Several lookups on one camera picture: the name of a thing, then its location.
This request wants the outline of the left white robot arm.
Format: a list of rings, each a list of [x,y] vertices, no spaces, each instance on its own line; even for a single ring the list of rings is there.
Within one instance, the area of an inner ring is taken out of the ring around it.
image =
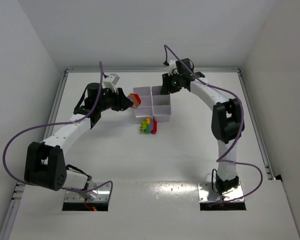
[[[132,97],[126,96],[121,88],[111,90],[103,88],[99,83],[89,83],[74,107],[70,120],[50,137],[28,146],[25,182],[53,191],[84,191],[91,177],[66,164],[66,153],[84,133],[96,125],[103,111],[125,111],[133,104]]]

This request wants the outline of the red orange lego stack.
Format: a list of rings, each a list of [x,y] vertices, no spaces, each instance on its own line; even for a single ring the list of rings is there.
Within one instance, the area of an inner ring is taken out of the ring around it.
[[[132,106],[131,107],[133,109],[137,109],[141,105],[141,103],[142,103],[141,98],[136,93],[130,93],[127,96],[127,98],[132,102]]]

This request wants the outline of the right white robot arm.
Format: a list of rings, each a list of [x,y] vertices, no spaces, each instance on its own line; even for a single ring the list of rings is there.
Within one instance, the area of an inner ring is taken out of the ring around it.
[[[199,97],[212,111],[211,131],[218,143],[218,168],[212,189],[222,194],[239,185],[237,173],[237,141],[244,130],[243,106],[237,98],[229,98],[220,90],[201,80],[205,75],[193,72],[192,61],[166,60],[167,73],[162,75],[161,95],[186,89]]]

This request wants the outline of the multicolour lego cluster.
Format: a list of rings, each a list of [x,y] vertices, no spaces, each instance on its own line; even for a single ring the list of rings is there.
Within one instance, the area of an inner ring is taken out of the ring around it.
[[[158,131],[158,122],[156,120],[152,120],[150,118],[146,118],[140,124],[140,131],[146,134],[153,134],[155,135]]]

